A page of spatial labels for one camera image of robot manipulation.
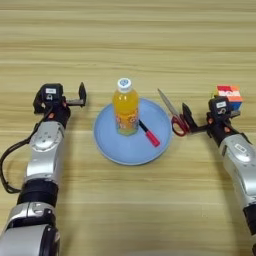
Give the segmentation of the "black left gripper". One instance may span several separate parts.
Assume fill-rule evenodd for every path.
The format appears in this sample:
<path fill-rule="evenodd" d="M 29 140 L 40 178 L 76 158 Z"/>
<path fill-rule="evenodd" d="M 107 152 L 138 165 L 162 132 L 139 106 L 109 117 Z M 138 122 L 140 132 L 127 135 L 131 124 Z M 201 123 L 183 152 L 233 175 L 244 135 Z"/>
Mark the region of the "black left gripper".
<path fill-rule="evenodd" d="M 33 101 L 34 113 L 43 114 L 43 122 L 57 122 L 66 127 L 71 116 L 70 108 L 86 105 L 87 93 L 83 82 L 79 86 L 79 97 L 80 99 L 68 100 L 62 97 L 60 100 L 46 101 L 42 100 L 41 92 L 38 91 Z"/>

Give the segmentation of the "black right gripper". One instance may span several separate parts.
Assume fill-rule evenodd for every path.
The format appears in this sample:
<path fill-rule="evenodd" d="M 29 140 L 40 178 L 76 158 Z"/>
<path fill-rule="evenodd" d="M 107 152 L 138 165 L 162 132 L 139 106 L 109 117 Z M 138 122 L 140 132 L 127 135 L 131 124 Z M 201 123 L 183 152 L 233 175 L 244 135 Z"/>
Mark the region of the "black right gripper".
<path fill-rule="evenodd" d="M 238 131 L 232 126 L 231 119 L 233 113 L 224 115 L 214 115 L 212 112 L 206 113 L 206 124 L 198 126 L 193 117 L 190 108 L 183 103 L 182 104 L 183 118 L 188 125 L 190 132 L 206 132 L 210 138 L 213 138 L 217 146 L 220 146 L 221 142 L 232 135 L 238 134 Z"/>

